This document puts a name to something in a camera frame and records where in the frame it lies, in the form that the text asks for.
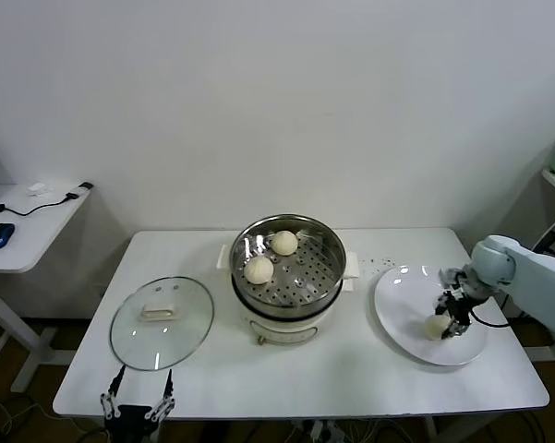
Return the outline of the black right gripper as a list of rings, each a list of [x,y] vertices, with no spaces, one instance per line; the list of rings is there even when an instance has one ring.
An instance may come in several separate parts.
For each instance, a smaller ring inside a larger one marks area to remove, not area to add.
[[[444,331],[444,338],[458,337],[470,327],[472,299],[462,289],[447,289],[435,305],[436,316],[449,316],[452,321]]]

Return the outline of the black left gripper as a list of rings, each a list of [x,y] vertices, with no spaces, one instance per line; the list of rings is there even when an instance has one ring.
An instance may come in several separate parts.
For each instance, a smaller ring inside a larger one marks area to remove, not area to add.
[[[175,407],[173,371],[169,370],[163,397],[155,406],[120,405],[116,395],[125,374],[122,365],[112,379],[109,388],[100,396],[104,415],[104,427],[112,443],[151,442],[162,422]]]

